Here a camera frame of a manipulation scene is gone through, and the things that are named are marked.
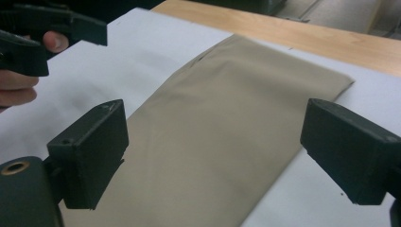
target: black clamp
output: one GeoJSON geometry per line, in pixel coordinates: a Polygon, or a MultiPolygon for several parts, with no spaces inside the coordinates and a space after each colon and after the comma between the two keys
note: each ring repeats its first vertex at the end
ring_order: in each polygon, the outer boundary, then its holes
{"type": "Polygon", "coordinates": [[[44,161],[23,157],[0,165],[0,226],[63,226],[61,200],[70,209],[95,209],[128,144],[119,99],[94,107],[51,140],[44,161]]]}
{"type": "Polygon", "coordinates": [[[401,138],[341,105],[309,99],[301,144],[352,203],[395,197],[392,226],[401,226],[401,138]]]}
{"type": "Polygon", "coordinates": [[[71,40],[107,45],[107,25],[67,8],[12,5],[0,9],[0,68],[26,76],[48,75],[51,56],[41,45],[48,30],[58,31],[71,40]],[[22,35],[29,35],[32,40],[22,35]]]}

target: white table surface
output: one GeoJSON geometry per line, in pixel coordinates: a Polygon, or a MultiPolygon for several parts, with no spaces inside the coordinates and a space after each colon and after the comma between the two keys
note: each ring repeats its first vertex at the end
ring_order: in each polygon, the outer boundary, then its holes
{"type": "MultiPolygon", "coordinates": [[[[0,163],[45,158],[47,142],[102,102],[123,98],[129,117],[173,72],[232,35],[143,9],[110,23],[108,32],[107,47],[79,42],[50,60],[37,99],[0,114],[0,163]]],[[[260,43],[349,75],[356,82],[337,102],[401,134],[400,78],[260,43]]],[[[390,226],[392,201],[352,204],[303,149],[243,226],[390,226]]]]}

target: gray floor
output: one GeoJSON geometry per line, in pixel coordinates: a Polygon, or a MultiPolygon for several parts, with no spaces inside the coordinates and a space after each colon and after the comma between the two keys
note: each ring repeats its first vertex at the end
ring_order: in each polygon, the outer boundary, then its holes
{"type": "Polygon", "coordinates": [[[287,0],[275,16],[401,40],[400,0],[287,0]]]}

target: screw hole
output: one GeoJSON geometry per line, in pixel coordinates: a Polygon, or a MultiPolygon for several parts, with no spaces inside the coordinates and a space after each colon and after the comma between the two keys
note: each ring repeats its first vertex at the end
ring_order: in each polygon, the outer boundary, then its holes
{"type": "Polygon", "coordinates": [[[64,145],[72,144],[74,142],[73,139],[63,139],[61,141],[64,145]]]}
{"type": "Polygon", "coordinates": [[[5,166],[2,170],[1,170],[1,174],[8,176],[8,175],[13,175],[19,172],[24,171],[25,169],[27,169],[29,167],[29,162],[23,161],[23,162],[15,162],[12,163],[8,166],[5,166]]]}

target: beige fabric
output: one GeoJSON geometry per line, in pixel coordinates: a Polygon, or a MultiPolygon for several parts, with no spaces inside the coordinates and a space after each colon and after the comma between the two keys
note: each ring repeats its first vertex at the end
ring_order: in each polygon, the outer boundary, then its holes
{"type": "Polygon", "coordinates": [[[90,220],[67,212],[67,222],[238,226],[301,148],[307,100],[333,100],[351,83],[233,36],[177,71],[129,118],[126,163],[90,220]]]}

